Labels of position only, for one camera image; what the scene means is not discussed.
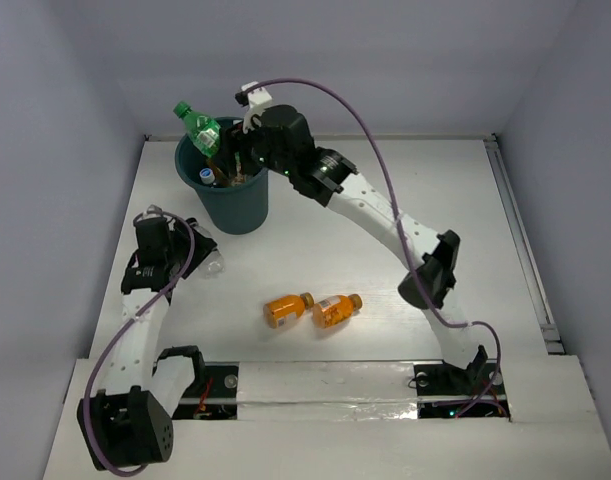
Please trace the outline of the green plastic bottle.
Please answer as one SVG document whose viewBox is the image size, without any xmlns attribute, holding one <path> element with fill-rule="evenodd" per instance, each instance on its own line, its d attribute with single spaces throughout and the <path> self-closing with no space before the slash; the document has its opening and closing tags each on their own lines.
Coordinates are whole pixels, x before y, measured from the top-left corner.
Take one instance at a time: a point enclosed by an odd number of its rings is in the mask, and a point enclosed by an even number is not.
<svg viewBox="0 0 611 480">
<path fill-rule="evenodd" d="M 218 122 L 209 115 L 195 111 L 184 101 L 178 102 L 173 112 L 183 122 L 186 134 L 194 147 L 205 157 L 214 157 L 220 147 Z"/>
</svg>

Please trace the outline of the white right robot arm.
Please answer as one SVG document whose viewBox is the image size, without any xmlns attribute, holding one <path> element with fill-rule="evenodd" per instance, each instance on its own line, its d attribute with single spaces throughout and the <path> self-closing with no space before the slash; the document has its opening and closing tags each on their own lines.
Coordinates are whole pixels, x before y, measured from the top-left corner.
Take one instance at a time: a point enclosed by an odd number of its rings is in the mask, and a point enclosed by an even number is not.
<svg viewBox="0 0 611 480">
<path fill-rule="evenodd" d="M 398 206 L 394 193 L 379 193 L 357 166 L 336 150 L 316 144 L 303 114 L 290 105 L 254 107 L 219 134 L 216 155 L 246 175 L 273 171 L 296 192 L 358 225 L 408 272 L 399 295 L 419 309 L 438 341 L 447 384 L 467 392 L 482 378 L 487 359 L 454 295 L 460 237 L 418 223 Z"/>
</svg>

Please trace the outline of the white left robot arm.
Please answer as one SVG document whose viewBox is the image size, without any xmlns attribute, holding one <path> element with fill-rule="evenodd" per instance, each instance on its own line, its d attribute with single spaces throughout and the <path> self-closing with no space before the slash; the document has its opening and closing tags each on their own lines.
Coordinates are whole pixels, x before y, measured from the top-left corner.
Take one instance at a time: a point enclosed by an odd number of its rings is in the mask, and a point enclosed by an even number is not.
<svg viewBox="0 0 611 480">
<path fill-rule="evenodd" d="M 121 281 L 122 324 L 101 353 L 77 407 L 94 467 L 133 477 L 169 460 L 172 416 L 184 394 L 211 386 L 195 345 L 158 348 L 173 290 L 203 266 L 222 265 L 211 235 L 194 218 L 168 212 L 133 222 L 137 248 Z"/>
</svg>

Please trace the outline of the small clear blue-label bottle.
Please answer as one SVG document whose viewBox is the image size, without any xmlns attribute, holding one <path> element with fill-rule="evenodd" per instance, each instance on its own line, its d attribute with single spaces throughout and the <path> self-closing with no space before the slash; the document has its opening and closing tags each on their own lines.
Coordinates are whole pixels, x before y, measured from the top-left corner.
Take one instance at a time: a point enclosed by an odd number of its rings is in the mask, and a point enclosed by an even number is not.
<svg viewBox="0 0 611 480">
<path fill-rule="evenodd" d="M 195 254 L 200 262 L 197 272 L 202 278 L 214 278 L 225 269 L 225 260 L 212 234 L 203 226 L 196 227 L 201 238 L 197 241 Z"/>
</svg>

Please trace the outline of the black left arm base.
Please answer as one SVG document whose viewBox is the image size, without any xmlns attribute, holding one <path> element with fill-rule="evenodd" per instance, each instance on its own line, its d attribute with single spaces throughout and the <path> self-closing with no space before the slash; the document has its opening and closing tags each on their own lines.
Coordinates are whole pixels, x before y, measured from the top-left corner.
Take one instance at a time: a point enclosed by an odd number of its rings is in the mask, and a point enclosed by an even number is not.
<svg viewBox="0 0 611 480">
<path fill-rule="evenodd" d="M 206 366 L 202 387 L 191 387 L 183 394 L 173 420 L 235 420 L 239 365 L 214 363 Z"/>
</svg>

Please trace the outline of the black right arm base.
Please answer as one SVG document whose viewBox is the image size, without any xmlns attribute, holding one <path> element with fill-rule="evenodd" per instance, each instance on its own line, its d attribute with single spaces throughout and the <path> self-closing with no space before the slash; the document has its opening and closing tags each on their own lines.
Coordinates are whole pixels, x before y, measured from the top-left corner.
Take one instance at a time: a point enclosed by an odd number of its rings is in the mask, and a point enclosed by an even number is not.
<svg viewBox="0 0 611 480">
<path fill-rule="evenodd" d="M 415 364 L 407 386 L 417 394 L 420 419 L 510 418 L 501 369 L 482 346 L 465 369 Z"/>
</svg>

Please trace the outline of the long orange label bottle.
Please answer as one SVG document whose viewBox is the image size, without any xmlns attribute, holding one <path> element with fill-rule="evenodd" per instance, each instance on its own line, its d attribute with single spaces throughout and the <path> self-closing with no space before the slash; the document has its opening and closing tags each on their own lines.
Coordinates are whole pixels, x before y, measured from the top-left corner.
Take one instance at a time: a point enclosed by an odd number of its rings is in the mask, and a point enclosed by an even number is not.
<svg viewBox="0 0 611 480">
<path fill-rule="evenodd" d="M 240 159 L 240 154 L 238 152 L 230 155 L 226 161 L 226 165 L 227 177 L 230 186 L 240 186 L 248 181 L 249 176 L 243 172 L 243 166 Z"/>
</svg>

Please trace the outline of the small orange juice bottle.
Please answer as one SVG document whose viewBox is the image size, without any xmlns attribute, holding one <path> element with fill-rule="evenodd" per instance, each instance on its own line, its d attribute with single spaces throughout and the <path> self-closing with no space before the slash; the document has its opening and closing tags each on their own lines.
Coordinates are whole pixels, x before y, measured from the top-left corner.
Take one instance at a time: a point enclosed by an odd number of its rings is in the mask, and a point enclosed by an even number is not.
<svg viewBox="0 0 611 480">
<path fill-rule="evenodd" d="M 266 303 L 263 314 L 266 323 L 271 328 L 277 329 L 299 319 L 313 305 L 314 299 L 309 292 L 286 295 Z"/>
</svg>

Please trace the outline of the clear plastic bottle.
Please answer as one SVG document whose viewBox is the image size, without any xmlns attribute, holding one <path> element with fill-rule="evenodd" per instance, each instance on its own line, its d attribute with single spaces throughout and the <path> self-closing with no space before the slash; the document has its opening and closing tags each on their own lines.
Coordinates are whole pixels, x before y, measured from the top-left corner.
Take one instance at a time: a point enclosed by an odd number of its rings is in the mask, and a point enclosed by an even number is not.
<svg viewBox="0 0 611 480">
<path fill-rule="evenodd" d="M 202 184 L 209 188 L 217 188 L 220 186 L 219 181 L 214 173 L 214 171 L 209 168 L 203 168 L 199 172 L 199 178 Z"/>
</svg>

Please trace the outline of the small orange patterned bottle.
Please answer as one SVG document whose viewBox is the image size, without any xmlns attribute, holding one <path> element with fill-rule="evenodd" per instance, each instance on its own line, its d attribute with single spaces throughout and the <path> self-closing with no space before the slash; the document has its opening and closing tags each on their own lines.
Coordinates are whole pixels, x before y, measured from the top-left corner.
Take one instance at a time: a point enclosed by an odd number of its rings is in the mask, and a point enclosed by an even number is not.
<svg viewBox="0 0 611 480">
<path fill-rule="evenodd" d="M 358 294 L 331 296 L 317 302 L 312 309 L 313 322 L 317 328 L 328 329 L 350 319 L 363 307 Z"/>
</svg>

